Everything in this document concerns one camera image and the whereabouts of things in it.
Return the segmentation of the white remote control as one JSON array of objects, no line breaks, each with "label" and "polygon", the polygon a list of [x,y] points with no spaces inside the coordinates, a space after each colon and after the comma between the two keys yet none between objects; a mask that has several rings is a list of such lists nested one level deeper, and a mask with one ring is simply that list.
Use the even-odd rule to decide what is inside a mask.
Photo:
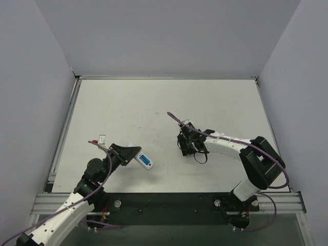
[{"label": "white remote control", "polygon": [[141,146],[137,146],[137,145],[135,145],[134,143],[131,142],[127,145],[127,147],[139,149],[138,152],[132,158],[132,161],[135,161],[135,162],[139,163],[147,171],[150,171],[152,168],[154,168],[154,166],[155,166],[154,162],[143,151]]}]

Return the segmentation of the blue battery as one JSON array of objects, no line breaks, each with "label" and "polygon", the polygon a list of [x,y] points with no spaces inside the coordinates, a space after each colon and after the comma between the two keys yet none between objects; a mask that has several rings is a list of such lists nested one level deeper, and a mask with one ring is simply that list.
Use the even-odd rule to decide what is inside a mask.
[{"label": "blue battery", "polygon": [[141,160],[146,166],[150,165],[150,163],[151,163],[151,161],[150,161],[147,157],[145,157],[144,155],[140,155],[139,159],[140,159],[140,160]]}]

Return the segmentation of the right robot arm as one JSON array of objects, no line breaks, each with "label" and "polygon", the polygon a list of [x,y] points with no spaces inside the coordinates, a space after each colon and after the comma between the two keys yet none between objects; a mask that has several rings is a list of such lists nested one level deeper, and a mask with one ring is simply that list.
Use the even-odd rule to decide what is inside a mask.
[{"label": "right robot arm", "polygon": [[257,192],[272,189],[271,184],[285,174],[285,163],[261,136],[254,139],[233,138],[207,129],[201,131],[189,120],[179,124],[177,144],[183,156],[218,153],[240,160],[247,177],[232,191],[231,196],[240,202],[249,201]]}]

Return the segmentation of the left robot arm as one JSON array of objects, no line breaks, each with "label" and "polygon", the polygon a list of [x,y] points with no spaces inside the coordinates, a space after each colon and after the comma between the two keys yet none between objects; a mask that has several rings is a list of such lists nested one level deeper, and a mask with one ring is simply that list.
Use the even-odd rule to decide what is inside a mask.
[{"label": "left robot arm", "polygon": [[119,166],[127,165],[142,150],[140,146],[111,144],[106,148],[94,141],[89,143],[103,150],[106,157],[90,160],[84,175],[66,201],[55,213],[38,222],[34,230],[29,228],[29,234],[21,232],[16,245],[60,245],[88,213],[99,211],[105,206],[104,184]]}]

